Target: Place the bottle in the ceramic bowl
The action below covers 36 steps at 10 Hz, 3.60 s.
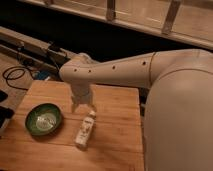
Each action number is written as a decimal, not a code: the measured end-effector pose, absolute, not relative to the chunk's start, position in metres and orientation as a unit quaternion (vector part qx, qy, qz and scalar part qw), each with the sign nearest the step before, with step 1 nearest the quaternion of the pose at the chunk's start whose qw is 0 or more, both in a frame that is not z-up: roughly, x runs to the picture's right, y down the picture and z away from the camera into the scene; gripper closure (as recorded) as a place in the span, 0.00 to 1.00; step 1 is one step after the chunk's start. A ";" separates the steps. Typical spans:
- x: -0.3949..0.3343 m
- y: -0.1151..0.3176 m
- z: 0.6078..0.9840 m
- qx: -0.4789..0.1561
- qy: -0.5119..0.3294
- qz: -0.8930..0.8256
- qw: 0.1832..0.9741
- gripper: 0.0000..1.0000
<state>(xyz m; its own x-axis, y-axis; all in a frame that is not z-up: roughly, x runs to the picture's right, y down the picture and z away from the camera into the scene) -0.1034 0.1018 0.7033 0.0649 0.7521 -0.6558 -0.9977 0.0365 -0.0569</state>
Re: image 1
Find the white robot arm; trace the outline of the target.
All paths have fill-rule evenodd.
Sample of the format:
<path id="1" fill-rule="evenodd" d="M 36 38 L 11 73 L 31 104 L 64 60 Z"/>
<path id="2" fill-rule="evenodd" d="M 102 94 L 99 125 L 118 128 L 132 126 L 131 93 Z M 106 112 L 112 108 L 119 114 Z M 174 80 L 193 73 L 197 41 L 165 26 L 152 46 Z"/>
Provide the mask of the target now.
<path id="1" fill-rule="evenodd" d="M 92 84 L 149 90 L 146 171 L 213 171 L 213 52 L 170 50 L 102 63 L 80 53 L 59 74 L 75 105 L 91 102 Z"/>

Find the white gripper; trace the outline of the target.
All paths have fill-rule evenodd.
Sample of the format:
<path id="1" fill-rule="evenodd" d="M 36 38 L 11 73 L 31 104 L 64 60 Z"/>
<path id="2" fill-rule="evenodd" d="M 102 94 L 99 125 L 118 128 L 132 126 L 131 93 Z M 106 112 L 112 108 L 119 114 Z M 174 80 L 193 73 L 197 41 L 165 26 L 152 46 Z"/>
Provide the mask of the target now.
<path id="1" fill-rule="evenodd" d="M 72 84 L 71 91 L 73 100 L 71 105 L 72 112 L 75 112 L 79 104 L 88 104 L 91 110 L 97 112 L 96 106 L 91 102 L 91 88 L 89 84 Z"/>

